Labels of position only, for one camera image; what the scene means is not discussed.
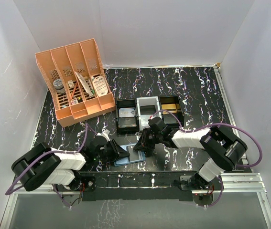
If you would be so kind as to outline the black credit card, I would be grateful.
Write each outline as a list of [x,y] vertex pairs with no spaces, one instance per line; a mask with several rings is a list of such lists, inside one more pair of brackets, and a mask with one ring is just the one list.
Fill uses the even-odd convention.
[[127,150],[130,154],[128,159],[128,162],[130,164],[145,161],[144,152],[134,150],[133,146],[127,146]]
[[140,106],[141,115],[153,115],[156,112],[155,105]]

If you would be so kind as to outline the blue leather card holder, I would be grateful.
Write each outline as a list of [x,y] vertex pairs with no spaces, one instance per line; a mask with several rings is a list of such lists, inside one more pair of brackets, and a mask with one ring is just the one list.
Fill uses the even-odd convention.
[[121,146],[124,150],[126,150],[130,155],[125,156],[121,159],[118,159],[114,162],[115,167],[129,165],[133,163],[143,162],[145,161],[145,153],[143,151],[135,151],[134,147],[135,144],[129,144],[129,145],[122,145]]

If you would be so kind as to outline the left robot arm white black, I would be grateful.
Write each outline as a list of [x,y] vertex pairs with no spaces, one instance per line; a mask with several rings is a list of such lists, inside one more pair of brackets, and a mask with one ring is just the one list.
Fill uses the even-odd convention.
[[130,153],[107,134],[97,134],[80,151],[61,151],[46,143],[39,143],[11,166],[16,179],[26,191],[33,191],[43,184],[69,186],[75,172],[86,164],[92,166],[99,161],[115,162]]

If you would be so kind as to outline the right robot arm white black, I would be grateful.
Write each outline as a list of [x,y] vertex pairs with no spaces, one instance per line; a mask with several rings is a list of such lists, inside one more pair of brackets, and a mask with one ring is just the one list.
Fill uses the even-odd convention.
[[187,180],[175,180],[180,189],[204,189],[223,172],[232,171],[244,153],[247,145],[225,126],[215,125],[201,130],[186,131],[172,128],[159,118],[149,119],[149,127],[144,128],[134,150],[146,154],[162,143],[168,148],[201,148],[210,156],[201,168]]

